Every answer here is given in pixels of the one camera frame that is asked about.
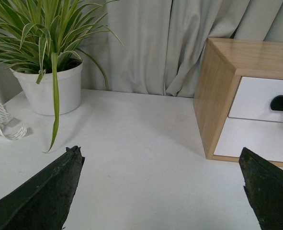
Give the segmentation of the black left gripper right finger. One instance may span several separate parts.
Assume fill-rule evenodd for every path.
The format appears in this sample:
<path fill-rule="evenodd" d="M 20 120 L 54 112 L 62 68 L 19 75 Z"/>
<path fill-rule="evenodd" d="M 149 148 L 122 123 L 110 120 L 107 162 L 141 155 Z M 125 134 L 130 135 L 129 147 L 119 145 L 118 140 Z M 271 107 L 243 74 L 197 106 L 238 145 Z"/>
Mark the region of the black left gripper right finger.
<path fill-rule="evenodd" d="M 262 230 L 283 230 L 283 170 L 243 148 L 244 191 Z"/>

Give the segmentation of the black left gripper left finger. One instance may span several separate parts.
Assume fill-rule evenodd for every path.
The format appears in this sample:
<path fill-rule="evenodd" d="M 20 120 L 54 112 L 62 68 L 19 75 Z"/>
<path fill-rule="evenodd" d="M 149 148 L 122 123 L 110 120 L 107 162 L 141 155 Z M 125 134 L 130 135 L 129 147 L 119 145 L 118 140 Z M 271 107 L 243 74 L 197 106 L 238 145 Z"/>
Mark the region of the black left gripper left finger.
<path fill-rule="evenodd" d="M 66 152 L 0 199 L 0 230 L 61 230 L 78 187 L 85 158 Z"/>

